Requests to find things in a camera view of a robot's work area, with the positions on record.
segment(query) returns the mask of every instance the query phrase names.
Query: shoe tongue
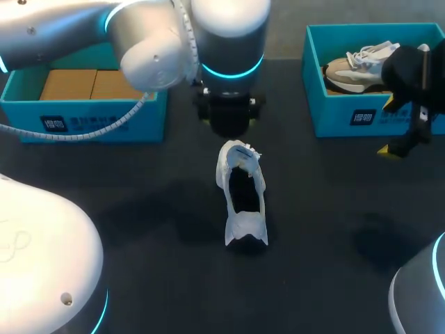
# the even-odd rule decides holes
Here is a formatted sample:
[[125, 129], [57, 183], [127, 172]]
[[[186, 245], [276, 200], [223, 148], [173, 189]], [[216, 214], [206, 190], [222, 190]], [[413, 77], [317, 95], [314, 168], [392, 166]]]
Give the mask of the shoe tongue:
[[258, 169], [258, 154], [241, 145], [235, 145], [227, 153], [227, 163], [231, 169], [239, 167], [247, 173]]
[[383, 60], [391, 56], [396, 49], [400, 47], [400, 44], [391, 44], [388, 47], [384, 47], [381, 50], [378, 50], [376, 52], [373, 52], [369, 58], [375, 59], [375, 60]]

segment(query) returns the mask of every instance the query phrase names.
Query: brown cardboard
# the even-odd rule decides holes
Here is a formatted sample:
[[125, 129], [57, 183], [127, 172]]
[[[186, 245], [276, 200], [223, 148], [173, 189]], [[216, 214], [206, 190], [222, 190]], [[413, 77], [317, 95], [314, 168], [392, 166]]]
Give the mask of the brown cardboard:
[[52, 70], [40, 100], [89, 100], [96, 70]]
[[92, 100], [139, 100], [143, 93], [130, 86], [121, 71], [97, 71]]
[[[320, 70], [321, 70], [323, 78], [325, 78], [325, 75], [323, 74], [323, 68], [321, 67]], [[328, 95], [347, 95], [347, 94], [344, 94], [344, 93], [336, 92], [335, 90], [332, 90], [332, 89], [330, 89], [328, 87], [326, 87], [326, 91], [327, 91]], [[366, 93], [363, 93], [363, 94], [365, 94], [365, 95], [368, 95], [368, 94], [391, 94], [391, 92], [389, 90], [377, 89], [375, 91], [366, 92]]]

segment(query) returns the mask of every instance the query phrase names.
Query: white cable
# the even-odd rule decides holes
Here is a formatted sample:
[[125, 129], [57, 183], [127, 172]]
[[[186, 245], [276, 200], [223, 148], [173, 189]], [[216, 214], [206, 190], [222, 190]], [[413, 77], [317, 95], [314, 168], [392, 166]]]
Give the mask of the white cable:
[[145, 93], [144, 96], [136, 103], [136, 105], [125, 115], [115, 121], [113, 124], [103, 127], [102, 129], [88, 132], [87, 134], [71, 134], [71, 135], [63, 135], [63, 134], [42, 134], [40, 132], [27, 131], [22, 129], [17, 129], [15, 127], [9, 127], [8, 125], [0, 124], [0, 131], [8, 132], [9, 134], [15, 134], [18, 136], [31, 137], [44, 139], [47, 141], [87, 141], [89, 139], [96, 138], [98, 136], [102, 136], [108, 132], [116, 130], [118, 127], [123, 125], [125, 122], [128, 122], [130, 118], [135, 116], [140, 108], [146, 103], [149, 98], [149, 93]]

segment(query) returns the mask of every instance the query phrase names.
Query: white sneaker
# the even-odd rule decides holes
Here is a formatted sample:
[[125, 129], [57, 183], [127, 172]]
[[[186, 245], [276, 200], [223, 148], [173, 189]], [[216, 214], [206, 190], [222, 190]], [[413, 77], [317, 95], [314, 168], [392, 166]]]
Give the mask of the white sneaker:
[[242, 141], [228, 141], [221, 148], [216, 166], [216, 184], [227, 200], [225, 245], [252, 235], [268, 245], [264, 191], [266, 183], [259, 166], [260, 154]]
[[346, 58], [331, 61], [326, 69], [326, 79], [347, 93], [363, 93], [366, 89], [382, 85], [382, 66], [400, 47], [390, 41], [382, 44], [362, 47], [360, 52], [346, 53]]

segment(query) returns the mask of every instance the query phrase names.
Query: black tabletop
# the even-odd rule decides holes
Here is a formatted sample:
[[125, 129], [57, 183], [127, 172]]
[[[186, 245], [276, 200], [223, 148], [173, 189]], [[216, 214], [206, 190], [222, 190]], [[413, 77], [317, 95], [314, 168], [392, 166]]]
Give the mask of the black tabletop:
[[225, 141], [197, 120], [186, 86], [170, 94], [161, 145], [0, 136], [2, 173], [97, 225], [110, 334], [393, 333], [397, 266], [445, 230], [445, 140], [387, 161], [375, 154], [385, 138], [315, 138], [300, 66], [264, 63], [268, 104], [241, 138], [263, 154], [270, 246], [257, 255], [225, 248]]

